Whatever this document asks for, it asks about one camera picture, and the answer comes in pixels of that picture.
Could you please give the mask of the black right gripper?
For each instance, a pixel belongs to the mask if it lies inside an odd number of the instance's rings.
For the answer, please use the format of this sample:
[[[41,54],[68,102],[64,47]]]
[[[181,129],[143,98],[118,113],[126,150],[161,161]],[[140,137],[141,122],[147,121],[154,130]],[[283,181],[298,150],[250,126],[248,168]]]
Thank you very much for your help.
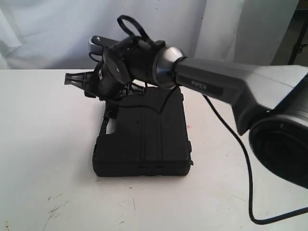
[[[88,98],[98,98],[105,102],[105,118],[117,119],[118,102],[129,96],[142,96],[146,93],[147,85],[140,86],[129,82],[125,85],[118,82],[104,63],[98,63],[93,71],[81,73],[66,73],[65,85],[72,85],[81,89]]]

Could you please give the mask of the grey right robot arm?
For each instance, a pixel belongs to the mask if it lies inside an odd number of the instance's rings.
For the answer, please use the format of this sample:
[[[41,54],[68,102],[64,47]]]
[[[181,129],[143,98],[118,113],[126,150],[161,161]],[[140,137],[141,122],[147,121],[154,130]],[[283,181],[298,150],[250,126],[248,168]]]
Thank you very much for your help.
[[[308,69],[300,65],[253,66],[186,57],[162,40],[100,38],[96,68],[66,74],[64,83],[87,97],[117,101],[134,80],[172,89],[184,86],[231,106],[239,135],[270,172],[308,186]]]

